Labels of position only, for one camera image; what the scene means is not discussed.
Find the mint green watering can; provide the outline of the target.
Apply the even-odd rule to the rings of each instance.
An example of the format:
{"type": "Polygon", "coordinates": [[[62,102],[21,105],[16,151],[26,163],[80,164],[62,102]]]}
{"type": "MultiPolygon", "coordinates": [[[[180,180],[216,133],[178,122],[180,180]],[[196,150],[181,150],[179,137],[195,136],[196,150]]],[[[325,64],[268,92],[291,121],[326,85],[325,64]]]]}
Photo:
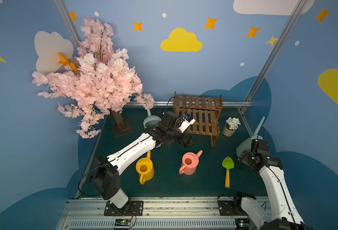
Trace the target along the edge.
{"type": "Polygon", "coordinates": [[[248,151],[248,152],[251,152],[251,145],[252,145],[252,140],[256,140],[256,139],[261,139],[263,140],[263,137],[259,134],[261,128],[262,128],[262,125],[264,123],[264,120],[265,120],[266,117],[262,117],[259,125],[257,126],[255,132],[251,135],[251,137],[247,138],[246,140],[244,140],[236,149],[236,154],[237,154],[237,157],[239,157],[242,152],[244,150],[248,151]]]}

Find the pale blue watering can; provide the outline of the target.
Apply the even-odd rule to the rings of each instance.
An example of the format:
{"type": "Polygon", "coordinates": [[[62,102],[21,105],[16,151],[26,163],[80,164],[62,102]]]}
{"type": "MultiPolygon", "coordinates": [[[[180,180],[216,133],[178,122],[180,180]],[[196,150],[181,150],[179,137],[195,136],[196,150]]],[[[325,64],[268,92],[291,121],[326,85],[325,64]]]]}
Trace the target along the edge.
{"type": "Polygon", "coordinates": [[[147,117],[143,121],[144,128],[155,127],[160,121],[160,117],[152,115],[151,110],[147,109],[147,117]]]}

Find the pink watering can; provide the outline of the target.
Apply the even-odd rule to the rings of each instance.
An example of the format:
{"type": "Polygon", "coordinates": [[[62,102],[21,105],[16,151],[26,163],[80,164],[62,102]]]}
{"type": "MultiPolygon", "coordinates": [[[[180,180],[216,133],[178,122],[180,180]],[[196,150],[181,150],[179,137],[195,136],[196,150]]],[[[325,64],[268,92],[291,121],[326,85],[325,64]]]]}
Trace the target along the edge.
{"type": "Polygon", "coordinates": [[[187,152],[183,155],[181,161],[181,167],[179,169],[179,174],[192,175],[196,172],[197,166],[199,164],[199,158],[202,155],[203,151],[200,150],[197,153],[187,152]]]}

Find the yellow watering can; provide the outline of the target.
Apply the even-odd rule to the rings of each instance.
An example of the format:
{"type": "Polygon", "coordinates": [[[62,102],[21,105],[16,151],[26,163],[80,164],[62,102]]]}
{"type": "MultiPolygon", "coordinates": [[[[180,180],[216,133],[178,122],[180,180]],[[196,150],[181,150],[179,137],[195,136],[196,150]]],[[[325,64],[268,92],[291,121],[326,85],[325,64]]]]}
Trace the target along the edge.
{"type": "Polygon", "coordinates": [[[154,177],[155,170],[151,160],[151,151],[148,151],[146,157],[140,159],[136,163],[135,168],[139,174],[139,183],[141,185],[144,185],[146,181],[149,181],[154,177]]]}

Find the brown wooden slatted shelf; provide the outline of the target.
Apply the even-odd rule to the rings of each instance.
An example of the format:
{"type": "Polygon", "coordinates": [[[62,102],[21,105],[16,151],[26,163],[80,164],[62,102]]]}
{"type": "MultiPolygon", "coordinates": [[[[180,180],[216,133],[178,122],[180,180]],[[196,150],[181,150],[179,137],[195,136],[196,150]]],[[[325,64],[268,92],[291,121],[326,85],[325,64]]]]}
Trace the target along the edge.
{"type": "Polygon", "coordinates": [[[195,123],[187,128],[191,134],[210,137],[213,147],[220,135],[218,119],[223,109],[223,97],[186,96],[174,94],[173,112],[178,116],[188,114],[195,123]]]}

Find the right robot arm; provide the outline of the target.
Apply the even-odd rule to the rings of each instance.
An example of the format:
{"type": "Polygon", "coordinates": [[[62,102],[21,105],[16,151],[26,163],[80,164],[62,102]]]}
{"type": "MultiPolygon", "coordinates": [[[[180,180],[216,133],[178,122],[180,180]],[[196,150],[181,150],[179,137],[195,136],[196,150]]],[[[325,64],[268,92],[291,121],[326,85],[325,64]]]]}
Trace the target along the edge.
{"type": "Polygon", "coordinates": [[[255,196],[237,192],[233,198],[233,210],[247,214],[257,230],[312,230],[300,216],[286,185],[281,160],[270,155],[268,143],[253,139],[251,150],[244,150],[238,160],[262,178],[270,202],[271,214],[267,214],[255,196]]]}

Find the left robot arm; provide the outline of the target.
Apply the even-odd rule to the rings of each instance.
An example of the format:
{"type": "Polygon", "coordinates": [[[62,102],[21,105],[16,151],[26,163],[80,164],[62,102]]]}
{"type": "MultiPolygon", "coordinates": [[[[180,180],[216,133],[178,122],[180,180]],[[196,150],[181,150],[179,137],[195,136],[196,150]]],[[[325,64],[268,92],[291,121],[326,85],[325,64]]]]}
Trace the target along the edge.
{"type": "Polygon", "coordinates": [[[163,113],[158,124],[147,127],[143,134],[125,148],[107,157],[99,155],[92,164],[93,169],[88,173],[87,180],[104,200],[123,209],[130,202],[121,189],[120,175],[125,169],[167,140],[175,140],[185,148],[192,146],[193,136],[188,134],[187,129],[194,124],[195,118],[189,114],[179,117],[171,111],[163,113]]]}

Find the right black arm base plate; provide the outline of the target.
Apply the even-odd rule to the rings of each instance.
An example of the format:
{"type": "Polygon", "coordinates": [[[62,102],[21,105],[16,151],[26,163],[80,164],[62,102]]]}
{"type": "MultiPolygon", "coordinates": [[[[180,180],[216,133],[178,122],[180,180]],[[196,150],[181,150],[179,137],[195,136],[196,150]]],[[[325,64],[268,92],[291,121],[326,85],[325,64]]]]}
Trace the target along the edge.
{"type": "Polygon", "coordinates": [[[221,216],[242,216],[244,213],[236,207],[233,200],[219,200],[218,209],[221,216]]]}

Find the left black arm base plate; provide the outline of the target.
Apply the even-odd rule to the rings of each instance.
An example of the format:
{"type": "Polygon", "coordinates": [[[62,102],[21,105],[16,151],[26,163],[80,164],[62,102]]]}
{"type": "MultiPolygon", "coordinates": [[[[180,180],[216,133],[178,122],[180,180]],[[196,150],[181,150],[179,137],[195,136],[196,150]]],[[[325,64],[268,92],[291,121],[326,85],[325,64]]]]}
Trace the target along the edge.
{"type": "Polygon", "coordinates": [[[104,216],[129,216],[135,214],[142,216],[144,202],[142,200],[129,200],[123,208],[116,207],[111,201],[106,203],[104,216]]]}

